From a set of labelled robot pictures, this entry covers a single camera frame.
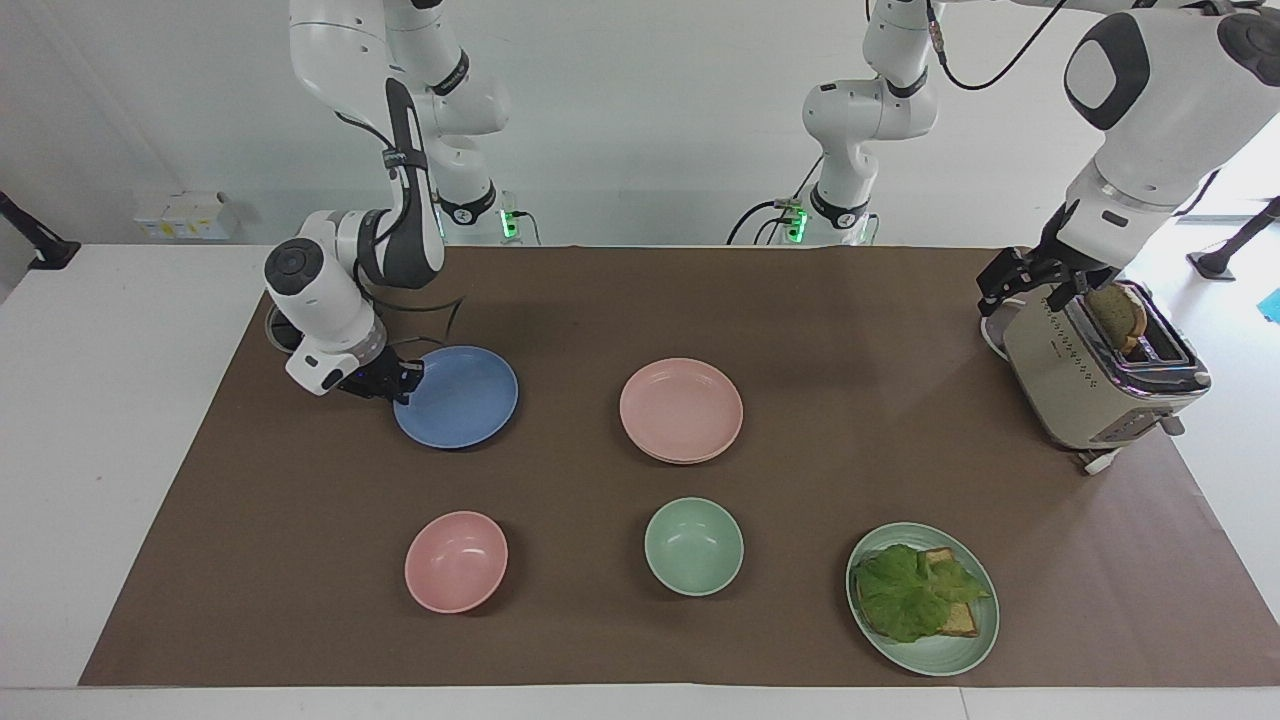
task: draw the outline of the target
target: green plate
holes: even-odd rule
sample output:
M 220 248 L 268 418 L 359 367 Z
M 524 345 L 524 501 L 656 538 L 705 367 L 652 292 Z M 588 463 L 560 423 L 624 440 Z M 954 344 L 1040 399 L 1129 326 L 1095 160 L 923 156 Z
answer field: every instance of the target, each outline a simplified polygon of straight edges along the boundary
M 864 559 L 892 544 L 905 544 L 915 550 L 950 547 L 955 551 L 956 561 L 974 578 L 978 578 L 982 587 L 991 593 L 991 597 L 978 598 L 969 603 L 973 618 L 978 623 L 977 638 L 934 635 L 920 638 L 914 643 L 900 643 L 877 633 L 867 624 L 854 587 L 856 583 L 854 568 Z M 849 566 L 845 569 L 845 592 L 849 594 L 849 609 L 852 610 L 858 626 L 861 628 L 872 646 L 884 657 L 920 675 L 947 678 L 973 670 L 987 659 L 991 648 L 996 644 L 996 635 L 1000 634 L 1000 602 L 996 600 L 996 588 L 991 584 L 987 569 L 982 566 L 982 562 L 978 562 L 968 547 L 960 544 L 960 541 L 928 525 L 893 523 L 867 533 L 854 547 L 852 555 L 849 556 Z

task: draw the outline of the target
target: stacked plates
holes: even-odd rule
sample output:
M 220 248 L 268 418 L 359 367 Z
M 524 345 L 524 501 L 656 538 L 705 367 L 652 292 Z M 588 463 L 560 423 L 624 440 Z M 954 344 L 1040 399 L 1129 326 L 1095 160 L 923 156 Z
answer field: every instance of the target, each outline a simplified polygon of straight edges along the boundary
M 641 368 L 622 388 L 622 427 L 652 457 L 696 465 L 723 454 L 742 429 L 742 397 L 716 368 L 687 357 Z

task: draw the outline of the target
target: bowl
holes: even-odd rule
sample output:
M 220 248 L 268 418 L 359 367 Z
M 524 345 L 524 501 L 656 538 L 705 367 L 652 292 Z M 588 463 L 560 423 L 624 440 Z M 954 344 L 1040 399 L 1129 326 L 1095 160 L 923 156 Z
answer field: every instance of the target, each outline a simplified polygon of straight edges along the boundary
M 444 615 L 479 607 L 507 573 L 507 537 L 471 511 L 431 520 L 404 557 L 404 584 L 422 607 Z
M 631 375 L 618 413 L 631 442 L 675 465 L 717 457 L 742 429 L 742 397 L 733 382 L 689 357 L 659 360 Z
M 700 497 L 662 506 L 644 534 L 644 555 L 654 577 L 689 597 L 728 587 L 742 568 L 742 530 L 728 510 Z

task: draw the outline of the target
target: cable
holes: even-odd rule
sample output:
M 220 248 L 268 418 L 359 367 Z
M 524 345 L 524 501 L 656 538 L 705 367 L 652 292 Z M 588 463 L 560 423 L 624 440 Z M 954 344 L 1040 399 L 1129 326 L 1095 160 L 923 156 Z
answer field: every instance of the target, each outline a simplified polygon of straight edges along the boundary
M 1217 179 L 1217 174 L 1221 173 L 1221 172 L 1222 172 L 1222 169 L 1219 168 L 1219 169 L 1213 170 L 1212 173 L 1210 173 L 1208 174 L 1208 179 L 1204 181 L 1204 184 L 1201 187 L 1201 191 L 1196 195 L 1196 200 L 1192 200 L 1192 204 L 1188 205 L 1187 208 L 1183 208 L 1181 210 L 1174 213 L 1172 217 L 1174 218 L 1181 218 L 1183 215 L 1185 215 L 1185 214 L 1190 213 L 1192 210 L 1194 210 L 1196 206 L 1199 205 L 1199 201 L 1204 200 L 1204 193 L 1208 192 L 1208 188 L 1213 187 L 1213 181 Z
M 385 145 L 388 150 L 396 150 L 396 146 L 392 145 L 392 141 L 387 140 L 385 135 L 378 132 L 378 128 L 375 128 L 375 127 L 372 127 L 372 126 L 370 126 L 367 123 L 362 123 L 362 122 L 360 122 L 360 120 L 357 120 L 355 118 L 348 118 L 347 115 L 343 115 L 342 113 L 338 113 L 337 110 L 333 114 L 337 115 L 339 120 L 347 123 L 348 126 L 351 126 L 353 128 L 360 128 L 360 129 L 362 129 L 365 132 L 372 133 L 378 140 L 383 141 L 383 145 Z
M 439 345 L 440 347 L 449 345 L 448 342 L 435 340 L 434 337 L 420 334 L 417 337 L 406 337 L 403 340 L 397 340 L 396 342 L 388 342 L 387 347 L 399 347 L 401 345 L 410 345 L 412 342 L 430 342 L 433 345 Z
M 929 19 L 929 37 L 933 38 L 933 51 L 937 53 L 938 55 L 938 64 L 942 65 L 942 72 L 946 73 L 947 79 L 950 79 L 960 90 L 974 90 L 974 91 L 987 90 L 988 87 L 1000 82 L 1006 74 L 1009 74 L 1009 70 L 1014 69 L 1014 65 L 1016 65 L 1019 60 L 1023 59 L 1023 55 L 1025 55 L 1027 51 L 1030 50 L 1036 40 L 1039 38 L 1042 32 L 1044 32 L 1044 28 L 1048 27 L 1048 23 L 1051 23 L 1053 18 L 1057 17 L 1059 12 L 1062 10 L 1062 6 L 1066 5 L 1066 1 L 1068 0 L 1057 0 L 1057 4 L 1053 5 L 1053 9 L 1048 12 L 1048 15 L 1041 22 L 1039 27 L 1036 28 L 1036 32 L 1033 32 L 1032 36 L 1027 38 L 1027 42 L 1023 45 L 1021 50 L 1019 50 L 1018 54 L 1014 55 L 1014 59 L 1010 60 L 1007 65 L 1005 65 L 1005 69 L 996 73 L 996 77 L 983 83 L 969 85 L 966 82 L 961 82 L 959 78 L 956 78 L 956 76 L 951 73 L 951 65 L 947 63 L 947 53 L 946 49 L 943 47 L 943 41 L 942 41 L 942 26 L 938 24 L 938 15 L 933 10 L 933 0 L 924 0 L 924 13 Z
M 1014 306 L 1014 307 L 1025 307 L 1027 306 L 1027 304 L 1023 302 L 1021 300 L 1016 300 L 1016 299 L 1012 299 L 1012 297 L 1010 297 L 1010 299 L 1005 300 L 1004 302 L 1001 302 L 1001 306 L 1004 306 L 1004 305 L 1010 305 L 1010 306 Z M 989 320 L 991 320 L 991 315 L 987 315 L 987 316 L 982 318 L 980 320 L 978 320 L 978 332 L 982 333 L 982 340 L 987 341 L 987 347 L 989 347 L 992 352 L 995 352 L 996 355 L 998 355 L 1001 360 L 1004 360 L 1005 363 L 1009 363 L 1009 354 L 1005 352 L 1005 350 L 1002 347 L 1000 347 L 998 345 L 996 345 L 996 341 L 992 340 L 992 337 L 991 337 L 991 329 L 989 329 L 989 324 L 988 324 Z
M 448 325 L 445 327 L 445 331 L 444 331 L 444 337 L 445 338 L 449 337 L 449 329 L 453 328 L 453 320 L 458 316 L 458 310 L 462 309 L 462 302 L 467 299 L 467 296 L 463 295 L 463 296 L 456 297 L 456 299 L 453 299 L 449 302 L 445 302 L 443 305 L 431 305 L 431 306 L 426 306 L 426 307 L 413 307 L 413 306 L 408 306 L 408 305 L 397 305 L 394 302 L 388 302 L 388 301 L 385 301 L 385 300 L 375 296 L 374 293 L 369 292 L 369 288 L 365 287 L 365 281 L 360 279 L 360 263 L 358 261 L 352 265 L 352 268 L 351 268 L 351 277 L 356 279 L 356 287 L 360 290 L 361 297 L 364 297 L 365 300 L 372 302 L 375 309 L 381 307 L 384 310 L 392 310 L 394 313 L 439 313 L 442 310 L 449 310 L 449 323 L 448 323 Z
M 1262 0 L 1233 0 L 1231 3 L 1231 6 L 1236 10 L 1252 10 L 1254 8 L 1261 8 L 1262 5 L 1266 5 L 1266 3 L 1263 3 Z M 1190 5 L 1183 5 L 1179 8 L 1179 10 L 1188 10 L 1188 9 L 1208 10 L 1207 14 L 1215 18 L 1221 17 L 1222 14 L 1221 8 L 1219 8 L 1213 3 L 1208 3 L 1207 0 L 1202 0 L 1201 3 L 1192 3 Z
M 799 200 L 800 199 L 800 193 L 804 192 L 804 186 L 809 184 L 809 181 L 813 178 L 813 174 L 818 172 L 818 165 L 822 164 L 822 159 L 824 156 L 826 155 L 818 155 L 818 159 L 813 161 L 813 167 L 809 168 L 809 174 L 806 174 L 804 177 L 804 179 L 800 181 L 800 187 L 797 187 L 796 191 L 791 193 L 791 200 Z M 778 219 L 780 220 L 785 220 L 786 218 L 787 218 L 787 211 L 786 210 L 778 213 Z M 769 231 L 769 241 L 765 242 L 764 245 L 773 245 L 773 236 L 777 232 L 778 232 L 778 225 L 773 225 L 773 229 Z
M 760 229 L 755 231 L 755 240 L 751 241 L 751 245 L 759 245 L 760 243 L 760 237 L 764 234 L 764 228 L 767 228 L 769 225 L 773 225 L 773 229 L 777 231 L 778 225 L 781 225 L 783 223 L 786 223 L 786 220 L 777 219 L 777 218 L 774 218 L 772 220 L 764 220 L 764 224 L 760 225 Z M 765 242 L 765 245 L 772 245 L 772 243 L 773 243 L 773 233 L 769 233 L 769 242 Z
M 538 247 L 543 246 L 543 233 L 538 229 L 538 218 L 532 213 L 526 213 L 524 210 L 516 210 L 511 214 L 512 218 L 529 218 L 530 223 L 534 223 L 534 240 L 538 241 Z
M 742 213 L 742 217 L 737 219 L 737 224 L 735 224 L 733 229 L 728 233 L 728 241 L 726 241 L 724 245 L 733 245 L 733 237 L 737 236 L 737 231 L 742 229 L 742 225 L 746 224 L 746 220 L 750 219 L 751 215 L 754 215 L 754 214 L 756 214 L 760 210 L 764 210 L 767 208 L 773 208 L 773 201 L 772 200 L 767 200 L 764 202 L 760 202 L 759 205 L 751 208 L 746 213 Z
M 360 122 L 360 120 L 357 120 L 355 118 L 349 118 L 347 115 L 343 115 L 342 113 L 339 113 L 337 110 L 333 114 L 339 120 L 342 120 L 343 123 L 347 123 L 351 127 L 360 128 L 360 129 L 362 129 L 362 131 L 372 135 L 374 137 L 376 137 L 378 140 L 380 140 L 383 142 L 383 145 L 387 146 L 387 150 L 392 150 L 392 151 L 396 150 L 396 145 L 392 143 L 392 141 L 387 140 L 385 135 L 378 132 L 378 128 L 375 128 L 375 127 L 372 127 L 372 126 L 370 126 L 367 123 L 362 123 L 362 122 Z M 417 122 L 417 110 L 413 110 L 413 120 L 415 120 L 415 123 Z M 431 169 L 429 167 L 426 167 L 426 165 L 422 165 L 422 167 L 419 167 L 419 165 L 404 165 L 404 167 L 422 170 L 422 177 L 426 179 L 426 197 L 428 197 L 428 201 L 431 204 L 431 214 L 434 215 L 435 214 L 435 187 L 431 184 Z M 374 247 L 378 247 L 379 245 L 381 245 L 383 241 L 385 241 L 388 237 L 390 237 L 393 232 L 396 232 L 397 229 L 399 229 L 399 227 L 404 222 L 404 219 L 408 218 L 410 199 L 408 197 L 403 197 L 403 195 L 404 195 L 404 190 L 403 188 L 401 188 L 401 193 L 402 193 L 402 199 L 401 199 L 401 211 L 399 211 L 399 215 L 397 215 L 396 217 L 396 222 L 392 223 L 389 228 L 387 228 L 387 232 L 384 232 L 384 233 L 381 233 L 381 234 L 379 234 L 378 237 L 374 238 L 374 242 L 372 242 Z

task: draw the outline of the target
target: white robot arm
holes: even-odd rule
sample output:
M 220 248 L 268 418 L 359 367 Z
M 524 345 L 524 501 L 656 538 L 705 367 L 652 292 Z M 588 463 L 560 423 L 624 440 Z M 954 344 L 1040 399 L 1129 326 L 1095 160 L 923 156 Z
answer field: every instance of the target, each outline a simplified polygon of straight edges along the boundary
M 1111 282 L 1280 113 L 1280 10 L 1213 1 L 1108 14 L 1073 53 L 1065 87 L 1106 141 L 1039 245 L 1005 249 L 979 275 L 984 315 L 1041 284 L 1059 283 L 1048 302 L 1060 310 Z
M 822 174 L 801 192 L 804 241 L 849 245 L 870 202 L 879 163 L 864 143 L 933 129 L 938 97 L 928 78 L 924 0 L 877 0 L 863 38 L 874 79 L 841 79 L 809 91 L 804 127 L 822 145 Z
M 407 402 L 421 380 L 421 363 L 402 361 L 387 346 L 357 274 L 411 290 L 435 278 L 444 265 L 444 231 L 433 205 L 430 146 L 442 142 L 442 128 L 495 132 L 506 123 L 500 85 L 470 73 L 466 54 L 440 17 L 440 3 L 289 4 L 298 79 L 343 122 L 380 141 L 392 184 L 390 209 L 314 213 L 298 237 L 266 260 L 268 292 L 302 334 L 285 369 L 315 395 L 339 387 Z M 415 96 L 431 106 L 426 123 Z M 433 135 L 424 136 L 424 124 Z M 449 168 L 440 174 L 449 176 Z
M 507 127 L 507 87 L 477 72 L 443 13 L 444 0 L 387 3 L 392 70 L 422 108 L 442 227 L 447 238 L 503 242 L 509 238 L 502 192 L 468 136 Z
M 823 172 L 804 190 L 805 242 L 850 243 L 876 181 L 869 140 L 906 140 L 932 129 L 938 111 L 928 73 L 931 31 L 943 3 L 878 0 L 863 55 L 879 76 L 810 91 L 809 133 Z M 1055 0 L 1014 0 L 1056 6 Z M 1065 86 L 1075 109 L 1107 133 L 1068 190 L 1041 247 L 1006 250 L 979 278 L 984 313 L 1018 292 L 1064 283 L 1065 304 L 1110 282 L 1207 173 L 1226 163 L 1280 110 L 1276 10 L 1216 0 L 1066 0 L 1064 9 L 1107 14 L 1080 41 Z

